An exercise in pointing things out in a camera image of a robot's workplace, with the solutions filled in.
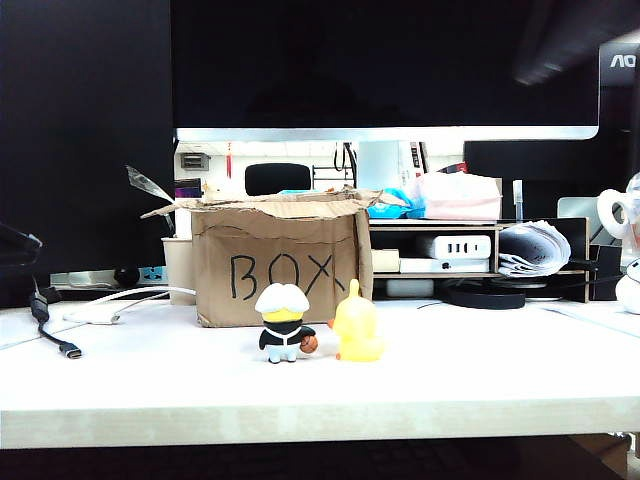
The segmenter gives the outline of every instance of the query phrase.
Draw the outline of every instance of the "black monitor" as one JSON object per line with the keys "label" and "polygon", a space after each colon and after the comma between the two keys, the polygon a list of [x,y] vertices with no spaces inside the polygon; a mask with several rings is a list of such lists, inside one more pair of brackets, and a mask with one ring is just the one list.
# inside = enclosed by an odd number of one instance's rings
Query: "black monitor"
{"label": "black monitor", "polygon": [[166,203],[125,169],[171,193],[169,1],[152,3],[0,2],[0,222],[42,241],[29,272],[164,264],[164,220],[139,217]]}
{"label": "black monitor", "polygon": [[630,130],[639,43],[608,42],[600,48],[600,124]]}
{"label": "black monitor", "polygon": [[[442,126],[592,136],[595,50],[548,82],[514,77],[537,3],[174,1],[174,124],[187,140],[397,139],[398,129],[416,139]],[[552,3],[553,18],[573,2]]]}

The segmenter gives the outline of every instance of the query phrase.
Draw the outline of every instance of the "power strip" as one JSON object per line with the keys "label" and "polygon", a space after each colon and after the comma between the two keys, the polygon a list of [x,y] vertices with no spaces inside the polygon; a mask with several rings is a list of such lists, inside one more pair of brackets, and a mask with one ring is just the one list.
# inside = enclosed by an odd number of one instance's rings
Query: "power strip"
{"label": "power strip", "polygon": [[480,260],[491,256],[491,239],[488,235],[420,235],[416,238],[416,250],[419,255],[440,260]]}

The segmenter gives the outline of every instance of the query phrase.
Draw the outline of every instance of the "black chair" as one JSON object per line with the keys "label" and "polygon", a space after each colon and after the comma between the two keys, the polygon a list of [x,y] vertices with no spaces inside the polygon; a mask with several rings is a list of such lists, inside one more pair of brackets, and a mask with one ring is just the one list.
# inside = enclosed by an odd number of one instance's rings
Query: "black chair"
{"label": "black chair", "polygon": [[247,195],[269,195],[281,190],[309,190],[311,172],[297,163],[258,163],[244,172]]}

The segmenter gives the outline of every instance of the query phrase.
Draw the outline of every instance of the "white cable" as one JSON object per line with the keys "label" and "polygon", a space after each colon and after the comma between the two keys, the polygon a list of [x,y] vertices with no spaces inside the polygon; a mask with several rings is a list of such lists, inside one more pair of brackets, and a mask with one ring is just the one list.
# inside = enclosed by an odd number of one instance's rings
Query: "white cable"
{"label": "white cable", "polygon": [[169,292],[162,292],[162,293],[159,293],[157,295],[153,295],[151,297],[141,298],[140,300],[136,300],[135,302],[130,303],[129,305],[124,306],[119,310],[116,310],[115,312],[113,312],[113,315],[111,315],[111,323],[116,323],[118,320],[120,320],[120,314],[122,312],[124,312],[125,310],[127,310],[127,309],[129,309],[131,307],[135,307],[139,303],[146,302],[147,300],[156,300],[156,299],[162,298],[162,297],[164,297],[166,295],[169,295]]}
{"label": "white cable", "polygon": [[180,287],[142,287],[142,288],[134,288],[133,290],[125,290],[124,292],[118,292],[118,293],[114,293],[112,295],[108,295],[106,297],[102,297],[99,298],[97,300],[93,300],[89,303],[84,304],[81,308],[78,308],[76,310],[73,310],[71,312],[65,313],[62,315],[62,319],[67,321],[67,322],[72,322],[72,323],[90,323],[93,325],[114,325],[115,322],[118,321],[117,316],[114,314],[114,316],[112,316],[111,320],[109,322],[91,322],[91,321],[85,321],[85,320],[76,320],[74,318],[71,318],[73,315],[76,315],[77,313],[84,311],[88,308],[94,307],[96,305],[100,305],[102,303],[106,303],[110,300],[116,300],[118,298],[122,298],[122,297],[128,297],[129,295],[133,295],[135,293],[146,293],[146,292],[162,292],[162,294],[166,294],[169,292],[180,292],[180,293],[186,293],[188,295],[195,295],[196,291],[195,290],[190,290],[188,288],[180,288]]}

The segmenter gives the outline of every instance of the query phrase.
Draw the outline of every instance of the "desk surface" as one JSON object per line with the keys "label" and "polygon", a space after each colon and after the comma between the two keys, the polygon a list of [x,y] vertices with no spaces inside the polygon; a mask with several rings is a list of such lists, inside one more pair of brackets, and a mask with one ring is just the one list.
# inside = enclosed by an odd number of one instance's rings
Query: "desk surface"
{"label": "desk surface", "polygon": [[[260,328],[205,329],[166,301],[116,326],[60,333],[69,360],[35,339],[0,350],[2,448],[511,436],[640,430],[640,317],[615,302],[473,310],[379,302],[388,348],[335,360],[337,339],[271,365]],[[101,306],[116,310],[122,303]],[[560,308],[567,315],[543,310]],[[51,329],[72,305],[52,306]],[[0,311],[0,345],[35,337]]]}

